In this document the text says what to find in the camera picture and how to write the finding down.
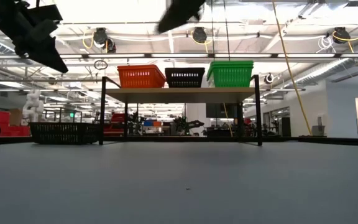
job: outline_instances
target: ceiling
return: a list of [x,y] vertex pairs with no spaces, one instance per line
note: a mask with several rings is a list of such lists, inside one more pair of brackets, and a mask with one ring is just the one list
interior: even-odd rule
[[[35,0],[27,1],[31,7]],[[284,43],[288,53],[326,53],[332,48],[337,52],[349,50],[347,44],[332,44],[332,48],[321,50],[319,42],[322,36],[332,33],[334,27],[345,27],[352,37],[358,37],[358,7],[345,7],[347,1],[332,4],[315,5],[304,14],[303,19],[298,15],[306,6],[306,1],[283,1],[277,5],[278,20],[283,31]],[[230,1],[226,9],[222,4],[210,4],[202,8],[203,16],[200,23],[189,23],[157,35],[155,26],[167,8],[167,0],[41,0],[41,6],[56,4],[63,17],[59,28],[52,34],[56,36],[56,48],[61,54],[103,54],[101,49],[91,45],[91,36],[97,27],[107,28],[107,33],[117,46],[118,54],[128,53],[282,53],[282,45],[277,37],[278,29],[272,5],[269,1],[263,3],[236,3]],[[191,38],[191,31],[196,26],[204,27],[208,37],[214,42],[205,46],[197,44]],[[0,42],[11,47],[11,41],[0,31]],[[100,71],[99,76],[106,75],[119,83],[117,65],[156,64],[161,71],[166,67],[205,67],[208,69],[210,60],[156,60],[152,58],[107,59],[109,67]],[[24,77],[27,72],[34,73],[32,78],[90,78],[97,70],[92,66],[94,60],[65,60],[69,72],[61,77],[61,73],[51,68],[40,68],[36,63],[26,65],[15,60],[0,60],[0,68],[9,70]],[[292,72],[296,75],[315,63],[291,62]],[[288,80],[285,62],[256,62],[253,73],[272,73],[278,75],[273,85]],[[83,83],[84,88],[100,88],[100,83]]]

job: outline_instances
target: orange basket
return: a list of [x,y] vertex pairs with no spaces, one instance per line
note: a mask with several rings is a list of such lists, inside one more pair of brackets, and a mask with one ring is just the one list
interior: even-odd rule
[[156,65],[118,66],[121,88],[162,88],[165,77]]

